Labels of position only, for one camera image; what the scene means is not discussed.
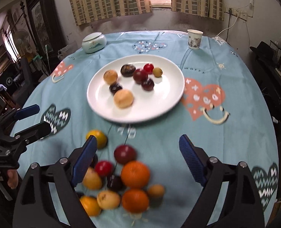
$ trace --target white jar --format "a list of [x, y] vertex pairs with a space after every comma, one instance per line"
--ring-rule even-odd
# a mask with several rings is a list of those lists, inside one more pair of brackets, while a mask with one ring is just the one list
[[82, 40], [82, 49], [85, 53], [90, 54], [104, 48], [107, 44], [106, 37], [101, 32], [94, 32]]

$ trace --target blue gripper pad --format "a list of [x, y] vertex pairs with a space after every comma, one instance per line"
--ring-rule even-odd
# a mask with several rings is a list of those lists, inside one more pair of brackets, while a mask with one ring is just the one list
[[74, 187], [76, 187], [78, 183], [82, 182], [97, 150], [97, 140], [94, 136], [90, 136], [85, 143], [85, 148], [72, 168], [71, 184]]
[[22, 120], [22, 119], [30, 117], [32, 115], [38, 114], [39, 111], [40, 111], [39, 105], [34, 104], [32, 106], [18, 110], [14, 116], [14, 119]]
[[182, 135], [179, 138], [179, 150], [181, 151], [194, 180], [204, 187], [207, 182], [207, 179], [204, 176], [205, 166], [191, 145], [191, 141], [186, 135]]

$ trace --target window sill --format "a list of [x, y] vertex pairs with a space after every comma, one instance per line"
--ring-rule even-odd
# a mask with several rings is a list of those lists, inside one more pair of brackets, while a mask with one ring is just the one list
[[152, 7], [171, 7], [171, 0], [151, 0]]

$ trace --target cup rim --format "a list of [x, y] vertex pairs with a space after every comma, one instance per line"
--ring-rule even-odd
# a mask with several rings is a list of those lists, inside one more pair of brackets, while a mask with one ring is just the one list
[[193, 30], [193, 29], [188, 29], [187, 32], [191, 32], [191, 33], [194, 33], [194, 34], [204, 34], [203, 32], [201, 31], [198, 31], [198, 30]]

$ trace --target jar lid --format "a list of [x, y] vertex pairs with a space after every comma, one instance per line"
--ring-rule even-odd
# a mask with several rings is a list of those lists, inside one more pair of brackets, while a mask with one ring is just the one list
[[86, 37], [82, 40], [82, 42], [87, 42], [87, 41], [96, 39], [96, 38], [98, 38], [101, 34], [102, 34], [102, 32], [94, 32], [94, 33], [91, 33], [91, 34], [89, 34], [88, 36], [86, 36]]

